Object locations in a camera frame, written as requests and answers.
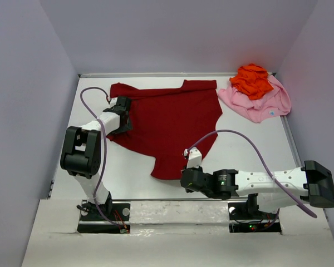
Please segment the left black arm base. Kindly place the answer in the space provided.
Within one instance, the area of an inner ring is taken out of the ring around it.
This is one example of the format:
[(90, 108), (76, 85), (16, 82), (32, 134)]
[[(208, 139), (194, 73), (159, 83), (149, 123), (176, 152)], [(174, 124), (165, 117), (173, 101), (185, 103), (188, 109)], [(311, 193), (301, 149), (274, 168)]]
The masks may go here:
[(77, 208), (80, 211), (77, 231), (81, 234), (130, 233), (131, 205), (129, 202), (113, 202), (109, 214), (101, 208), (111, 222), (104, 219), (92, 203), (83, 201), (81, 205), (77, 205)]

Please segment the dark red t shirt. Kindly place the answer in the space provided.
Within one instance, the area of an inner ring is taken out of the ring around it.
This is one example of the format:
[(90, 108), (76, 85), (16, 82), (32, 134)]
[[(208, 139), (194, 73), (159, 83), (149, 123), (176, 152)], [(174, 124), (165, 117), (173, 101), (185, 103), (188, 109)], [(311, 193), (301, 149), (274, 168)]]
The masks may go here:
[(185, 80), (179, 88), (138, 89), (111, 85), (110, 96), (132, 100), (132, 130), (109, 135), (120, 146), (155, 158), (152, 177), (178, 180), (187, 160), (183, 156), (204, 135), (215, 130), (222, 109), (215, 80)]

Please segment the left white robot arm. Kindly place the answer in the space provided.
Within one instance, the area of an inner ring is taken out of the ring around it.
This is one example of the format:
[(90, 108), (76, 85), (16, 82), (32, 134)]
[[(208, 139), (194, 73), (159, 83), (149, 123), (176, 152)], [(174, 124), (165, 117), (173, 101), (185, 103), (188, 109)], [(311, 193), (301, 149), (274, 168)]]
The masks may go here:
[(106, 156), (106, 136), (132, 130), (130, 107), (130, 98), (113, 98), (110, 107), (93, 121), (66, 130), (60, 166), (78, 181), (86, 194), (87, 203), (80, 207), (81, 211), (104, 216), (111, 214), (111, 193), (102, 182), (106, 160), (101, 156)]

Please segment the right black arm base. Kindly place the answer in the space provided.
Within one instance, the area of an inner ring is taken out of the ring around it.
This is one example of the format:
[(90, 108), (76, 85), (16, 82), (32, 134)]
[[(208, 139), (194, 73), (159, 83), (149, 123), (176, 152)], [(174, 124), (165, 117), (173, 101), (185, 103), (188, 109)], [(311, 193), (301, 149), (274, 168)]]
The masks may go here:
[(239, 233), (281, 233), (281, 225), (276, 214), (256, 210), (249, 212), (246, 202), (228, 204), (229, 231)]

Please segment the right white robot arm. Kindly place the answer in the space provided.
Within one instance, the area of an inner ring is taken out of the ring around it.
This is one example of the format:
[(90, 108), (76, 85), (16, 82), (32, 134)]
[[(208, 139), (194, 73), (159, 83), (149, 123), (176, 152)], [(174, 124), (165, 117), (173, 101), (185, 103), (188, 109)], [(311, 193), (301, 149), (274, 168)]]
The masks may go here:
[(201, 167), (188, 168), (180, 183), (186, 192), (200, 192), (210, 199), (246, 197), (244, 209), (251, 215), (305, 203), (320, 209), (334, 208), (332, 173), (316, 161), (305, 161), (302, 167), (272, 175), (235, 169), (208, 174)]

